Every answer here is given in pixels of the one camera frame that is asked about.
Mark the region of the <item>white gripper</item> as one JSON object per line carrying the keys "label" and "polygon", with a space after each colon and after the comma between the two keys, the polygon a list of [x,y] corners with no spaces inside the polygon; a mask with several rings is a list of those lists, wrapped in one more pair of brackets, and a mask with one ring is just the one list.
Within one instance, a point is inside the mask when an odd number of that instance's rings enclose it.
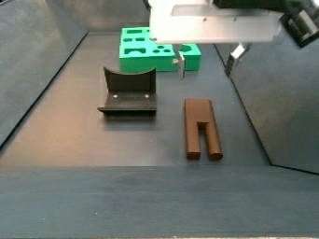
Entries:
{"label": "white gripper", "polygon": [[251,42],[267,42],[280,31],[281,13],[263,9],[219,8],[213,0],[148,0],[149,34],[159,44],[173,44],[179,78],[184,79],[183,43],[237,43],[225,63],[229,77]]}

